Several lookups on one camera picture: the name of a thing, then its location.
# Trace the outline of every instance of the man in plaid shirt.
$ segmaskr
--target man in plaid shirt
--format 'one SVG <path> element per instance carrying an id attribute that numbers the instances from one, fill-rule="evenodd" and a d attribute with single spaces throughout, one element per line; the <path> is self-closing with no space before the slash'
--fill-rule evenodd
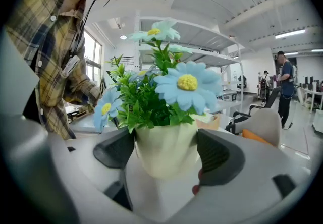
<path id="1" fill-rule="evenodd" d="M 101 96 L 99 87 L 86 75 L 84 34 L 80 33 L 85 3 L 86 0 L 21 0 L 6 24 L 17 50 L 40 79 L 24 116 L 63 139 L 75 138 L 63 99 L 96 105 Z M 82 36 L 75 53 L 80 60 L 66 74 L 63 69 L 70 59 L 76 31 Z"/>

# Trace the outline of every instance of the yellow flower center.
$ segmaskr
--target yellow flower center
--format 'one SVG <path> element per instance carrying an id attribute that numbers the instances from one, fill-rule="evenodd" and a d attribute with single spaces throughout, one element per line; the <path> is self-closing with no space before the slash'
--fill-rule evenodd
<path id="1" fill-rule="evenodd" d="M 138 75 L 145 75 L 147 71 L 141 71 Z"/>
<path id="2" fill-rule="evenodd" d="M 157 28 L 153 28 L 152 30 L 149 30 L 148 31 L 148 36 L 151 36 L 151 35 L 158 35 L 159 33 L 161 33 L 162 31 L 160 29 L 157 29 Z"/>
<path id="3" fill-rule="evenodd" d="M 101 113 L 104 116 L 107 112 L 109 112 L 111 109 L 111 104 L 110 103 L 106 103 L 102 109 L 101 109 Z"/>
<path id="4" fill-rule="evenodd" d="M 184 74 L 178 78 L 177 87 L 183 90 L 196 90 L 197 79 L 191 74 Z"/>

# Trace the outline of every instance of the orange cushion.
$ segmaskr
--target orange cushion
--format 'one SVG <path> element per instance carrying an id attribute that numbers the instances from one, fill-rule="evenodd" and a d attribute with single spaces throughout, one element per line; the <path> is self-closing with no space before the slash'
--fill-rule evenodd
<path id="1" fill-rule="evenodd" d="M 255 140 L 255 141 L 262 142 L 262 143 L 266 143 L 266 144 L 269 144 L 269 145 L 273 146 L 269 142 L 266 142 L 264 139 L 260 138 L 258 135 L 255 135 L 254 133 L 252 133 L 252 132 L 250 132 L 249 130 L 246 130 L 246 129 L 243 129 L 243 131 L 242 131 L 242 137 L 244 137 L 246 139 L 250 139 L 250 140 Z"/>

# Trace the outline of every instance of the potted plant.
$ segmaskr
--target potted plant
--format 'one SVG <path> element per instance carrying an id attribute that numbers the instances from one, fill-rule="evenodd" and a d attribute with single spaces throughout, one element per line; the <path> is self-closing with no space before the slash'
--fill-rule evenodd
<path id="1" fill-rule="evenodd" d="M 94 110 L 94 125 L 99 132 L 109 118 L 121 120 L 119 127 L 135 130 L 136 148 L 146 171 L 157 178 L 170 178 L 189 168 L 198 159 L 194 138 L 197 125 L 191 115 L 214 110 L 222 92 L 221 76 L 207 70 L 205 63 L 180 62 L 189 48 L 166 44 L 180 39 L 172 29 L 174 20 L 154 23 L 149 32 L 130 35 L 151 46 L 154 65 L 148 71 L 125 72 L 120 58 L 116 66 L 116 85 L 107 90 Z"/>

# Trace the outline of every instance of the shirt pocket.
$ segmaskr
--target shirt pocket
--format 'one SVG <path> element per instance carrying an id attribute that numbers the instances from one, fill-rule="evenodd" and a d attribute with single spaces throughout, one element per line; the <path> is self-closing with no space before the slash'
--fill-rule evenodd
<path id="1" fill-rule="evenodd" d="M 63 99 L 63 94 L 68 76 L 60 67 L 57 67 L 50 74 L 42 75 L 40 79 L 40 100 L 48 107 L 56 106 Z"/>

